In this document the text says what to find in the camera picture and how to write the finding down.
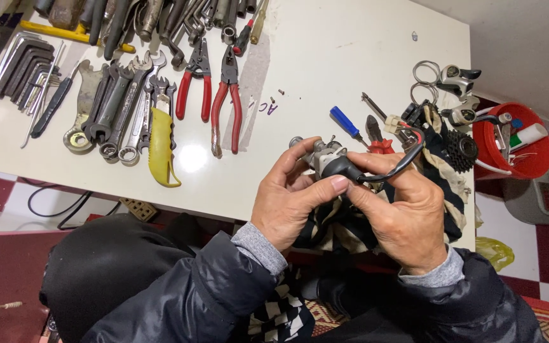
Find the yellow plastic bag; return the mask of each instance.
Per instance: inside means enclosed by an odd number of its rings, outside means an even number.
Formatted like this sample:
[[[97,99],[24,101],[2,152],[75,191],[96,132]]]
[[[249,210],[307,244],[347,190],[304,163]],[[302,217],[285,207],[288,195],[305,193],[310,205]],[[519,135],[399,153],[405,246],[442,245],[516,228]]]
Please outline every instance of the yellow plastic bag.
[[[498,272],[514,262],[512,248],[496,239],[476,237],[476,252],[491,261],[493,268]]]

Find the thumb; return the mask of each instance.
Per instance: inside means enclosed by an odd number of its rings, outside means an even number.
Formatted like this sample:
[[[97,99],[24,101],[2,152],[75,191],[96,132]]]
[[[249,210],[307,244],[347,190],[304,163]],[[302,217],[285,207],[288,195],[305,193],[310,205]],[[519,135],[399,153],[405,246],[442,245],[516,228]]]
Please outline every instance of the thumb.
[[[333,175],[292,194],[296,197],[299,207],[312,211],[315,207],[346,192],[350,183],[351,181],[342,175]]]
[[[379,198],[363,185],[352,184],[347,191],[347,197],[367,216],[385,218],[397,211],[397,208]]]

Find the metal ring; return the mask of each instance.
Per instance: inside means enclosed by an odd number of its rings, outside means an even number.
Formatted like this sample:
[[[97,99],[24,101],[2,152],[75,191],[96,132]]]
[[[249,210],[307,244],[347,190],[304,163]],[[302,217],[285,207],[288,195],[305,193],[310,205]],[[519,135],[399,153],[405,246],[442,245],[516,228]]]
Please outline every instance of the metal ring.
[[[432,64],[433,66],[435,66],[436,69],[434,70],[431,66],[429,66],[429,64]],[[436,80],[434,82],[427,82],[427,81],[423,81],[423,80],[418,78],[417,69],[418,69],[419,66],[422,66],[422,65],[424,65],[427,68],[431,69],[436,74]],[[431,84],[431,85],[436,85],[436,83],[442,79],[442,72],[440,71],[440,66],[437,63],[432,62],[430,60],[422,60],[421,62],[414,65],[414,68],[412,69],[412,75],[414,75],[414,79],[417,82],[427,82],[428,84]]]
[[[410,87],[410,98],[412,100],[412,102],[415,104],[415,105],[418,105],[419,103],[414,99],[414,95],[412,95],[412,92],[414,91],[414,89],[418,86],[418,85],[421,85],[427,89],[429,89],[431,91],[431,95],[433,96],[433,102],[432,104],[436,104],[437,102],[437,99],[438,99],[438,92],[437,92],[437,88],[436,86],[432,85],[431,83],[429,82],[425,82],[425,81],[419,81],[417,83],[415,83],[414,85],[412,85],[412,87]]]

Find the red bucket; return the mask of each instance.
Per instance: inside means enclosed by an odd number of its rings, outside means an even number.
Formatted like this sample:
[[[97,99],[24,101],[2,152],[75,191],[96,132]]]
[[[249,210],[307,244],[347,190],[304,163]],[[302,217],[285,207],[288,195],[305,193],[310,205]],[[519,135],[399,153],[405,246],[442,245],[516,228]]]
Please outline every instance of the red bucket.
[[[520,103],[505,103],[494,107],[489,111],[490,115],[510,113],[512,118],[522,120],[522,127],[518,130],[529,127],[535,123],[544,124],[538,115],[529,107]],[[509,170],[512,175],[505,175],[495,171],[487,170],[474,165],[474,178],[476,180],[486,179],[535,179],[545,174],[549,169],[549,137],[542,138],[533,144],[526,145],[514,152],[518,156],[527,152],[536,154],[527,155],[525,158],[518,158],[514,161],[514,167],[503,158],[495,144],[494,126],[488,121],[480,121],[473,125],[473,138],[478,146],[478,159],[502,170]]]

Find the wire connector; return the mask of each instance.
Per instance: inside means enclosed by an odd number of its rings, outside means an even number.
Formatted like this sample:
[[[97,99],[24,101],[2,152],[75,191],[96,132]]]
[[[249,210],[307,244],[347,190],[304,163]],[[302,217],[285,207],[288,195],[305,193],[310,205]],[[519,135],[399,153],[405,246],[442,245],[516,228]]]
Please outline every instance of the wire connector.
[[[385,132],[388,132],[390,134],[399,134],[400,129],[404,128],[403,125],[400,123],[404,123],[404,121],[401,119],[398,115],[390,115],[385,120]]]

